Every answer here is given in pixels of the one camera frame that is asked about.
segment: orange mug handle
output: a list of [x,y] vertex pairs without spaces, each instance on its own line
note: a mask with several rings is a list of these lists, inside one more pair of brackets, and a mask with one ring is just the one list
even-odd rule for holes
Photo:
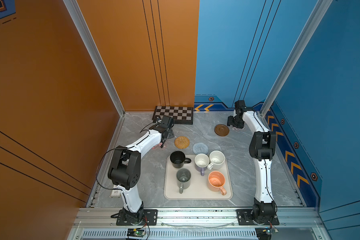
[[224,187],[221,187],[221,188],[220,188],[220,192],[221,192],[222,195],[227,194],[227,190],[225,190]]

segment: beige tray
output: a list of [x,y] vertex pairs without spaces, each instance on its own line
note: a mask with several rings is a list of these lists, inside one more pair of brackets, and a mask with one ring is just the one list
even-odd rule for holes
[[200,174],[195,168],[195,157],[196,155],[186,155],[192,160],[189,164],[184,164],[183,168],[188,169],[191,172],[191,185],[189,188],[184,189],[183,193],[179,193],[179,187],[177,186],[176,172],[178,168],[174,168],[169,157],[167,158],[167,169],[165,171],[165,185],[164,185],[164,196],[167,199],[231,199],[232,187],[231,180],[229,178],[227,161],[224,162],[223,166],[216,171],[221,172],[225,176],[224,188],[227,191],[226,195],[222,195],[220,191],[213,192],[208,186],[208,175],[214,171],[206,170],[204,176]]

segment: checkered board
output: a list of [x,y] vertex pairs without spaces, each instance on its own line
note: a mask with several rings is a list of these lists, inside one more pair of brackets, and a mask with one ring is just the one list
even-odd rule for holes
[[156,106],[152,120],[157,116],[161,118],[166,115],[173,117],[177,124],[193,124],[193,108],[191,107],[165,107]]

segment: yellow arrow marking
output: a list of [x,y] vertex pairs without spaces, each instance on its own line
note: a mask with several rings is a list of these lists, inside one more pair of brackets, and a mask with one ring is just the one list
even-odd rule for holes
[[285,161],[286,161],[286,162],[288,162],[288,155],[289,155],[289,156],[292,156],[292,157],[295,157],[292,152],[285,151]]
[[213,104],[209,105],[208,107],[204,108],[205,111],[209,111],[208,108],[210,108],[211,106],[213,106]]
[[298,187],[300,188],[300,180],[303,180],[304,182],[306,182],[309,185],[309,182],[307,179],[303,178],[302,176],[298,175]]
[[293,167],[297,167],[298,169],[301,170],[301,167],[300,167],[299,165],[297,165],[297,164],[294,163],[294,162],[291,162],[291,173],[292,173],[292,175],[293,175]]
[[280,135],[280,136],[284,136],[284,134],[282,132],[276,132],[276,142],[277,142],[277,136]]
[[200,104],[197,108],[195,108],[196,111],[200,111],[199,107],[203,106],[204,104]]
[[271,115],[268,116],[268,125],[269,125],[269,119],[270,118],[274,118],[274,116],[271,116]]
[[273,132],[273,127],[278,127],[278,125],[276,123],[273,123],[271,127],[271,132]]

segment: black mounting plate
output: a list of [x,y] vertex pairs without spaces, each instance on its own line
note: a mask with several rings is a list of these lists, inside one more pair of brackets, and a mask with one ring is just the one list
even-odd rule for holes
[[[157,209],[144,209],[144,216],[147,217],[147,224],[150,226],[155,226],[157,223]],[[122,210],[119,211],[119,216],[117,217],[116,225],[117,226],[143,226],[145,224],[144,221],[137,225],[133,225],[129,221],[123,221],[124,212]]]
[[[239,225],[257,225],[257,226],[267,226],[269,225],[268,223],[264,223],[264,224],[256,224],[253,221],[253,216],[251,214],[252,209],[237,209],[236,210],[236,214],[237,214],[237,220],[239,221]],[[273,216],[272,217],[272,221],[271,221],[272,225],[279,225],[279,219],[277,218],[277,216]]]

